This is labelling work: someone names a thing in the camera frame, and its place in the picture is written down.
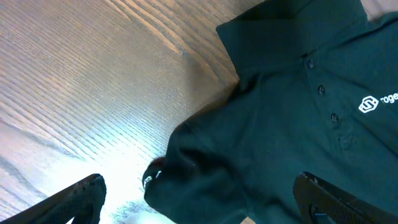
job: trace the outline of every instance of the dark green polo shirt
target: dark green polo shirt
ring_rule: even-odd
[[[176,223],[300,223],[308,171],[398,215],[398,13],[269,0],[217,31],[239,85],[174,131],[147,203]]]

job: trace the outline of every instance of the wood grain surface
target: wood grain surface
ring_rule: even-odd
[[[1,1],[0,221],[92,173],[108,188],[102,223],[155,212],[142,173],[237,83],[215,27],[259,2]],[[363,4],[370,19],[398,10]]]

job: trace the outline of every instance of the black object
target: black object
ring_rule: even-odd
[[[398,217],[376,208],[354,195],[309,173],[294,183],[294,197],[304,223],[398,223]]]
[[[99,174],[91,174],[37,205],[0,224],[97,224],[105,203],[106,186]]]

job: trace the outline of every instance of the white logo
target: white logo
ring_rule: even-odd
[[[373,111],[377,108],[379,101],[373,96],[367,96],[363,98],[361,105],[359,106],[359,110],[363,113],[367,113],[369,111]]]

